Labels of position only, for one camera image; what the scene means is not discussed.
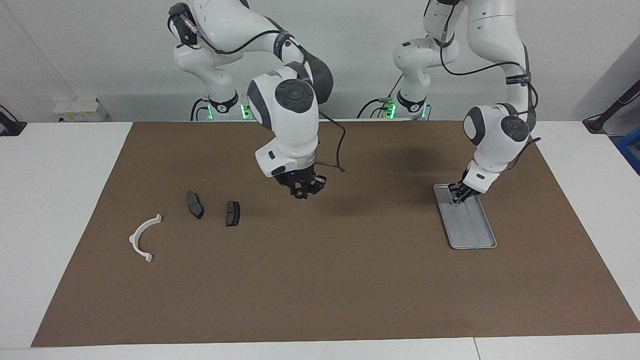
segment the silver rectangular tray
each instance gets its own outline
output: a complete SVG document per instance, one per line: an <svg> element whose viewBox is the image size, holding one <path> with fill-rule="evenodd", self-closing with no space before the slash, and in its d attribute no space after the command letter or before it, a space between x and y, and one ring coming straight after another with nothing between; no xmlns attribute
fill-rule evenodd
<svg viewBox="0 0 640 360"><path fill-rule="evenodd" d="M433 189L451 247L470 250L493 249L498 245L479 197L454 204L448 184L436 184Z"/></svg>

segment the green light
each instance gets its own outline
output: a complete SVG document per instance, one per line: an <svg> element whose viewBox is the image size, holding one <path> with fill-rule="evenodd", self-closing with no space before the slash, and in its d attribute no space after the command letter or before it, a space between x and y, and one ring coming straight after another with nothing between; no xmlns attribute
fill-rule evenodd
<svg viewBox="0 0 640 360"><path fill-rule="evenodd" d="M390 102L388 105L390 107L387 108L387 119L392 119L396 115L396 104Z"/></svg>
<svg viewBox="0 0 640 360"><path fill-rule="evenodd" d="M240 109L242 109L242 117L245 120L248 120L251 118L251 108L248 105L240 104Z"/></svg>

